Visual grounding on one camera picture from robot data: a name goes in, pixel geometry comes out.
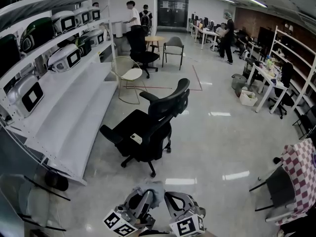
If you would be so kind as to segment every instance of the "man in white shirt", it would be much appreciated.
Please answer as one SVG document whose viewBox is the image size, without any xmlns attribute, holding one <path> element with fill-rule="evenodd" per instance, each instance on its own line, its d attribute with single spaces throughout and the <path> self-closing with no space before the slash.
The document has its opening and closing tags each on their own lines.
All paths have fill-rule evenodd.
<svg viewBox="0 0 316 237">
<path fill-rule="evenodd" d="M 130 10 L 130 20 L 125 21 L 124 24 L 129 23 L 131 31 L 135 31 L 139 28 L 141 28 L 140 25 L 140 18 L 139 18 L 139 12 L 137 11 L 135 7 L 135 2 L 134 1 L 129 1 L 126 3 L 127 9 Z"/>
</svg>

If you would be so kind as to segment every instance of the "computer monitor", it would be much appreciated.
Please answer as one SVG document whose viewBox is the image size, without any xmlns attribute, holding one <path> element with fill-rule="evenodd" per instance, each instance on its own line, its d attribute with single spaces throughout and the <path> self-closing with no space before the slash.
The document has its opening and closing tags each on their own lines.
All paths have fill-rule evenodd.
<svg viewBox="0 0 316 237">
<path fill-rule="evenodd" d="M 274 32 L 266 28 L 260 27 L 259 35 L 258 35 L 258 44 L 260 46 L 271 48 L 274 37 L 275 37 Z"/>
</svg>

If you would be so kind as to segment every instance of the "white table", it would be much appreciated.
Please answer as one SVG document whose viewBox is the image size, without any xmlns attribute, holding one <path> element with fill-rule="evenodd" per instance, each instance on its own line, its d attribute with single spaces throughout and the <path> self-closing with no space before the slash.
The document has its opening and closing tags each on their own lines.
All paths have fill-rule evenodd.
<svg viewBox="0 0 316 237">
<path fill-rule="evenodd" d="M 264 80 L 262 82 L 262 85 L 258 91 L 258 93 L 262 93 L 263 91 L 263 87 L 265 85 L 266 82 L 269 83 L 269 88 L 266 92 L 266 94 L 263 96 L 260 104 L 258 105 L 257 109 L 256 109 L 256 113 L 260 112 L 260 109 L 261 107 L 263 106 L 264 102 L 266 101 L 266 99 L 268 98 L 271 90 L 275 87 L 275 88 L 278 88 L 278 89 L 282 89 L 283 92 L 282 94 L 280 95 L 280 97 L 278 98 L 276 104 L 273 106 L 273 108 L 271 109 L 270 113 L 272 114 L 276 108 L 278 107 L 278 105 L 281 103 L 282 101 L 282 98 L 284 97 L 286 91 L 287 91 L 287 88 L 283 85 L 283 83 L 281 81 L 276 81 L 276 85 L 271 81 L 271 79 L 273 79 L 272 76 L 270 76 L 266 71 L 265 69 L 262 69 L 258 66 L 256 66 L 255 64 L 253 64 L 253 67 L 251 69 L 251 72 L 250 72 L 250 75 L 249 75 L 249 78 L 248 78 L 248 81 L 247 81 L 247 84 L 250 85 L 250 82 L 251 82 L 251 79 L 253 77 L 253 73 L 255 72 L 255 70 L 258 70 L 259 74 L 261 74 L 263 77 L 264 77 Z"/>
<path fill-rule="evenodd" d="M 261 47 L 256 45 L 256 44 L 254 44 L 254 43 L 252 43 L 252 42 L 248 42 L 248 44 L 251 45 L 251 51 L 250 51 L 250 58 L 251 58 L 252 57 L 252 53 L 253 53 L 253 49 L 254 48 L 258 48 L 258 49 L 261 50 Z"/>
<path fill-rule="evenodd" d="M 202 37 L 202 46 L 201 46 L 201 50 L 203 50 L 204 47 L 204 41 L 205 41 L 205 35 L 211 35 L 211 36 L 215 36 L 214 37 L 214 43 L 213 43 L 213 51 L 215 50 L 215 43 L 216 43 L 216 38 L 219 37 L 219 35 L 215 32 L 212 31 L 207 31 L 206 28 L 204 28 L 203 30 L 201 30 L 199 27 L 195 26 L 194 24 L 190 23 L 191 26 L 191 36 L 193 34 L 193 28 L 195 28 L 196 30 L 196 36 L 195 36 L 195 42 L 197 41 L 197 37 L 198 37 L 198 32 L 203 34 Z"/>
</svg>

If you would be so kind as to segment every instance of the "desk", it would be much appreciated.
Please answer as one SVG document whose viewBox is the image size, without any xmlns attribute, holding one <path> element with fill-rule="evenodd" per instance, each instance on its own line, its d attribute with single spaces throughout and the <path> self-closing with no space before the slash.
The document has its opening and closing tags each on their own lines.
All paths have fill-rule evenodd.
<svg viewBox="0 0 316 237">
<path fill-rule="evenodd" d="M 164 37 L 160 37 L 160 36 L 147 36 L 147 37 L 145 37 L 145 41 L 148 42 L 147 43 L 147 50 L 149 48 L 150 42 L 152 43 L 152 45 L 154 44 L 154 42 L 157 42 L 159 59 L 160 59 L 159 41 L 163 41 L 163 40 L 164 40 Z"/>
<path fill-rule="evenodd" d="M 248 42 L 249 45 L 251 45 L 251 51 L 250 51 L 250 58 L 252 57 L 252 53 L 253 53 L 253 49 L 254 48 L 258 48 L 261 50 L 260 46 L 257 46 L 256 44 L 252 43 L 252 42 Z"/>
<path fill-rule="evenodd" d="M 198 37 L 198 32 L 203 34 L 203 38 L 202 38 L 202 46 L 201 46 L 201 50 L 203 50 L 204 47 L 204 41 L 205 41 L 205 35 L 211 35 L 211 36 L 215 36 L 214 38 L 214 44 L 213 44 L 213 51 L 215 50 L 215 42 L 216 42 L 216 38 L 219 37 L 219 35 L 215 32 L 212 31 L 207 31 L 206 28 L 204 28 L 203 30 L 201 30 L 199 27 L 195 26 L 194 24 L 190 23 L 191 26 L 191 36 L 192 36 L 192 28 L 194 27 L 196 30 L 196 36 L 195 36 L 195 42 L 197 41 L 197 37 Z"/>
<path fill-rule="evenodd" d="M 311 139 L 284 147 L 281 162 L 293 181 L 296 198 L 293 213 L 279 220 L 279 225 L 304 216 L 316 202 L 316 168 L 312 163 L 313 152 L 315 147 Z"/>
<path fill-rule="evenodd" d="M 278 88 L 278 89 L 282 89 L 282 90 L 283 90 L 283 92 L 282 92 L 282 94 L 280 95 L 280 97 L 278 98 L 276 104 L 273 106 L 273 108 L 272 108 L 271 111 L 270 111 L 270 113 L 272 114 L 272 113 L 276 110 L 277 106 L 281 103 L 281 100 L 282 100 L 282 98 L 284 97 L 284 95 L 285 95 L 285 93 L 286 93 L 286 91 L 287 91 L 287 88 L 283 85 L 283 83 L 282 83 L 281 81 L 276 81 L 276 85 L 275 85 L 275 84 L 271 81 L 271 79 L 273 79 L 273 77 L 270 76 L 270 75 L 265 71 L 265 69 L 262 69 L 262 68 L 258 67 L 256 64 L 253 64 L 253 66 L 252 66 L 252 69 L 251 69 L 251 72 L 250 72 L 250 75 L 249 75 L 249 78 L 248 78 L 248 81 L 247 81 L 247 84 L 248 84 L 248 85 L 250 85 L 250 82 L 251 82 L 251 79 L 252 79 L 252 77 L 253 77 L 253 73 L 255 72 L 255 70 L 258 70 L 259 74 L 261 74 L 261 75 L 264 77 L 264 80 L 263 80 L 263 82 L 262 82 L 262 85 L 261 85 L 261 87 L 260 87 L 258 93 L 262 93 L 263 87 L 264 87 L 264 85 L 265 85 L 266 82 L 269 83 L 269 88 L 268 88 L 266 94 L 263 96 L 263 98 L 262 98 L 260 104 L 258 105 L 258 107 L 257 107 L 257 109 L 256 109 L 256 113 L 260 112 L 260 109 L 261 109 L 261 107 L 263 106 L 263 104 L 264 104 L 264 102 L 266 101 L 266 99 L 268 98 L 268 96 L 269 96 L 269 94 L 270 94 L 272 88 L 275 87 L 275 88 Z"/>
</svg>

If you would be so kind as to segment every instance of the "white box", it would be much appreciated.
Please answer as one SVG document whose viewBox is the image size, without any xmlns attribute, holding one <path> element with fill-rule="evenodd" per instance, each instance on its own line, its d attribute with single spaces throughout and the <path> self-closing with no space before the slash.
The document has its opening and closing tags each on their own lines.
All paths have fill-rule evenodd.
<svg viewBox="0 0 316 237">
<path fill-rule="evenodd" d="M 258 101 L 256 94 L 247 90 L 241 90 L 239 99 L 241 101 L 241 104 L 246 106 L 254 106 L 255 103 Z"/>
</svg>

